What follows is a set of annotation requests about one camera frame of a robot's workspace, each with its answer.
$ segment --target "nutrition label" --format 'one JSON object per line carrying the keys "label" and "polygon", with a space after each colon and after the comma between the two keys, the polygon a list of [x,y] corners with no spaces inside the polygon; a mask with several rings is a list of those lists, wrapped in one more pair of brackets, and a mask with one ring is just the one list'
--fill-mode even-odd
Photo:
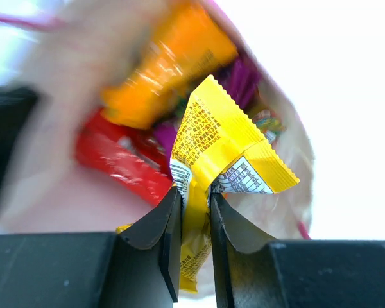
{"label": "nutrition label", "polygon": [[195,101],[185,111],[173,146],[172,156],[186,166],[192,166],[206,149],[219,138],[220,124],[212,114]]}
{"label": "nutrition label", "polygon": [[245,157],[241,157],[211,185],[214,193],[273,194]]}

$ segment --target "black surface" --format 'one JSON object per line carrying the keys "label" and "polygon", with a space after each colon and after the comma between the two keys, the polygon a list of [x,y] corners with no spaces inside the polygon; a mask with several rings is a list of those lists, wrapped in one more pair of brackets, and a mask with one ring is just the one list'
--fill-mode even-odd
{"label": "black surface", "polygon": [[27,87],[0,89],[0,186],[15,140],[38,100]]}
{"label": "black surface", "polygon": [[0,235],[0,308],[170,308],[180,233],[180,195],[172,189],[119,235]]}
{"label": "black surface", "polygon": [[[163,248],[167,249],[167,246],[164,246],[164,239],[168,236],[165,231],[167,222],[172,220],[173,215],[180,217],[180,202],[180,195],[174,187],[157,208],[120,233],[115,242],[100,307],[168,308],[173,306],[171,288],[176,286],[178,294],[178,280],[172,281],[168,287],[167,282],[171,277],[167,276],[166,281],[162,272],[176,273],[178,279],[179,250],[178,255],[171,255],[171,252],[165,253],[170,258],[178,260],[169,264],[169,268],[161,268],[160,261],[165,258]],[[171,228],[175,234],[173,244],[175,247],[180,247],[180,225],[178,229],[172,226]]]}
{"label": "black surface", "polygon": [[276,241],[217,194],[211,223],[219,308],[385,308],[385,241]]}
{"label": "black surface", "polygon": [[0,308],[96,307],[115,238],[0,235]]}

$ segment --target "barcode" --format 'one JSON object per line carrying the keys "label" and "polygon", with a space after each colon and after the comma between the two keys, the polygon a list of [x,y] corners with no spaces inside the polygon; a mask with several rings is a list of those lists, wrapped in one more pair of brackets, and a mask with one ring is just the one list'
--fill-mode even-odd
{"label": "barcode", "polygon": [[177,185],[178,191],[181,194],[184,205],[183,209],[185,210],[185,206],[188,203],[189,186],[191,179],[193,178],[193,173],[187,166],[175,159],[170,160],[169,168],[171,170],[174,183]]}

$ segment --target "candy bag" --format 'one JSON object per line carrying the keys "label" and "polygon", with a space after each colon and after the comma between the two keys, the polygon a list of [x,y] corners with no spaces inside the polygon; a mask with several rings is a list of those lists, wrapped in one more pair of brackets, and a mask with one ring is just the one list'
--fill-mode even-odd
{"label": "candy bag", "polygon": [[191,292],[211,251],[210,193],[275,194],[299,182],[213,76],[190,95],[170,170],[183,203],[180,289]]}
{"label": "candy bag", "polygon": [[178,7],[153,35],[154,47],[120,87],[102,93],[103,112],[115,124],[148,129],[175,108],[171,89],[228,64],[237,56],[230,39],[197,3]]}

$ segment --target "pink string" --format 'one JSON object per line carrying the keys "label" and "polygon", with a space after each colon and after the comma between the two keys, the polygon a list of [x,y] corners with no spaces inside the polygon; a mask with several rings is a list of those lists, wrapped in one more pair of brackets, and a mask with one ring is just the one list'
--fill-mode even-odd
{"label": "pink string", "polygon": [[301,233],[301,236],[303,239],[311,239],[311,237],[308,234],[307,227],[305,226],[304,223],[299,222],[297,227],[298,227],[298,231]]}
{"label": "pink string", "polygon": [[52,31],[63,26],[65,22],[57,19],[56,17],[51,17],[47,21],[40,22],[34,21],[32,19],[14,17],[9,15],[0,15],[0,22],[15,26],[16,28],[25,28],[35,31]]}

